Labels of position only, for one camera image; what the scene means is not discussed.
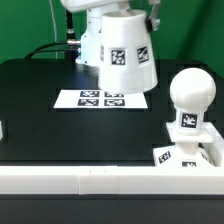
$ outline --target black tabletop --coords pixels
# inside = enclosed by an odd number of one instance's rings
[[[217,85],[205,114],[223,133],[224,80],[197,61],[157,60],[159,83],[145,93],[148,109],[53,108],[61,89],[95,90],[97,77],[63,60],[9,60],[0,66],[1,164],[153,165],[152,149],[171,144],[175,120],[169,86],[188,67],[207,70]]]

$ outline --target paper sheet with markers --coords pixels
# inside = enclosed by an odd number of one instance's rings
[[[54,108],[147,109],[148,106],[143,93],[111,94],[103,90],[61,90]]]

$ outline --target white ball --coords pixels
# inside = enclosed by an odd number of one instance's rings
[[[205,112],[215,98],[215,93],[214,80],[199,68],[181,71],[174,77],[170,86],[175,108],[187,112]]]

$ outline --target green background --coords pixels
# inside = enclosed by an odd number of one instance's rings
[[[52,0],[56,14],[58,40],[66,39],[65,10],[60,0]],[[140,8],[134,0],[133,8]],[[144,8],[150,13],[148,0]],[[161,25],[152,34],[155,58],[196,59],[208,64],[224,77],[224,1],[162,0]],[[86,27],[85,12],[74,14],[76,36]],[[48,0],[0,1],[0,63],[22,58],[36,47],[54,41]],[[55,57],[39,54],[37,57]]]

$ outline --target black table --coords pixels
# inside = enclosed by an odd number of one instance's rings
[[[63,60],[9,60],[0,66],[0,165],[153,166],[152,149],[171,144],[173,77],[189,67],[214,78],[216,99],[205,114],[224,136],[224,80],[191,60],[157,60],[159,84],[148,109],[55,110],[61,89],[95,90],[97,77]],[[222,196],[0,196],[1,223],[221,223]]]

